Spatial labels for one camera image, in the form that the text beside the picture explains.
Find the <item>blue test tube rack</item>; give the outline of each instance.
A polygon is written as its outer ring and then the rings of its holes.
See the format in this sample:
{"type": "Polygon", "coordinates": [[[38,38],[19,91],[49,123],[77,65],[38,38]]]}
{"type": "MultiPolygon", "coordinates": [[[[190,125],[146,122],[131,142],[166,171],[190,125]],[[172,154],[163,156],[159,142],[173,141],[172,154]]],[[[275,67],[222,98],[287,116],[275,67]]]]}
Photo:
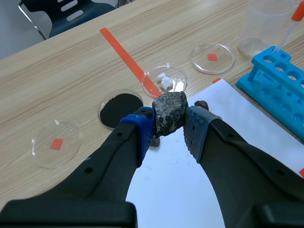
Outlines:
{"type": "Polygon", "coordinates": [[[269,61],[274,48],[254,56],[252,71],[236,86],[304,140],[304,71],[290,63],[291,56],[282,50],[269,61]]]}

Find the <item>orange tape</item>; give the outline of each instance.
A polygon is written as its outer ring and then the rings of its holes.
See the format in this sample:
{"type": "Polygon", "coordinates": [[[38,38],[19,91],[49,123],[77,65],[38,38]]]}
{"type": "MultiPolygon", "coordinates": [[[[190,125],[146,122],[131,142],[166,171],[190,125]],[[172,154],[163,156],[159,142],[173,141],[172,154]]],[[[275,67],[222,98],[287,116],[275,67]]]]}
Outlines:
{"type": "Polygon", "coordinates": [[[304,169],[302,169],[302,170],[300,171],[300,174],[301,174],[302,177],[304,178],[304,169]]]}
{"type": "Polygon", "coordinates": [[[214,81],[212,81],[212,83],[216,83],[220,80],[220,78],[215,79],[214,81]]]}
{"type": "MultiPolygon", "coordinates": [[[[115,39],[115,37],[110,33],[107,28],[102,28],[100,33],[106,38],[109,44],[114,48],[117,54],[122,58],[125,64],[133,72],[133,74],[138,78],[140,82],[143,82],[144,71],[139,67],[139,65],[132,59],[129,53],[121,46],[121,44],[115,39]]],[[[144,87],[153,95],[154,98],[162,95],[161,91],[156,87],[153,81],[146,77],[143,83],[144,87]]]]}

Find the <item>small red square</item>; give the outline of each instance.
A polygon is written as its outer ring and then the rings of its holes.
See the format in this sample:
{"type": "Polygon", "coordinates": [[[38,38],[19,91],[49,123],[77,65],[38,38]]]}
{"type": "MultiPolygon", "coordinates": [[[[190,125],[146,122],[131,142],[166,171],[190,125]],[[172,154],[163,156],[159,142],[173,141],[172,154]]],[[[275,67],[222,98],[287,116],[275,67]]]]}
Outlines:
{"type": "Polygon", "coordinates": [[[304,169],[302,169],[302,170],[300,171],[300,174],[301,174],[302,177],[304,178],[304,169]]]}
{"type": "Polygon", "coordinates": [[[217,61],[218,56],[217,54],[208,54],[208,61],[217,61]]]}
{"type": "Polygon", "coordinates": [[[52,150],[57,150],[59,151],[61,146],[63,144],[63,139],[54,139],[53,142],[52,142],[52,145],[51,145],[51,149],[52,150]]]}

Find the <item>clear plastic cup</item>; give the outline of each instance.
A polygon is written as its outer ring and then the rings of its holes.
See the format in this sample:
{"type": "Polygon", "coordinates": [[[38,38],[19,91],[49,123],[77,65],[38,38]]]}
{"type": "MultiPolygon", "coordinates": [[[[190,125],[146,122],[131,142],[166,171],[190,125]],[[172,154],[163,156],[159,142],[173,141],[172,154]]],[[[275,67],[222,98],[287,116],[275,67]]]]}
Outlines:
{"type": "Polygon", "coordinates": [[[249,9],[238,48],[255,56],[273,46],[295,9],[292,0],[249,0],[249,9]]]}

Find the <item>black chair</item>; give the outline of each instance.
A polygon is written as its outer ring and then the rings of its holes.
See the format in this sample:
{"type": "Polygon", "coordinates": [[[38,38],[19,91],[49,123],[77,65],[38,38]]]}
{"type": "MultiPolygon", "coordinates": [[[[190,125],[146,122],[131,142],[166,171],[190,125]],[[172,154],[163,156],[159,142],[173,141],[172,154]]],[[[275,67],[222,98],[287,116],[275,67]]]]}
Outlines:
{"type": "Polygon", "coordinates": [[[91,0],[77,0],[76,5],[65,11],[61,10],[63,6],[73,1],[74,0],[61,0],[60,2],[58,2],[58,0],[22,0],[19,4],[19,9],[34,25],[35,29],[43,39],[46,39],[45,36],[22,10],[22,5],[24,5],[30,12],[44,11],[47,13],[53,25],[49,38],[116,9],[107,3],[95,3],[91,0]],[[80,13],[83,11],[80,16],[72,19],[71,21],[67,20],[69,16],[76,12],[79,13],[79,11],[80,13]]]}

